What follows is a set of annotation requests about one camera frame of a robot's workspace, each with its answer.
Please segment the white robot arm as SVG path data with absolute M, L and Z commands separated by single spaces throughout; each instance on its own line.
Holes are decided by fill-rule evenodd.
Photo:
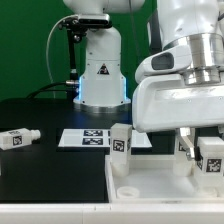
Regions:
M 224 124 L 224 1 L 152 0 L 137 41 L 133 126 L 178 130 L 190 158 L 202 149 L 193 130 Z

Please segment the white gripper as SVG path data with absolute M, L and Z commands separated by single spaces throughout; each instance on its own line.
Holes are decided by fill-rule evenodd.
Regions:
M 224 124 L 224 83 L 186 86 L 179 74 L 147 77 L 133 94 L 133 126 L 139 132 L 178 129 L 188 160 L 200 160 L 196 131 Z

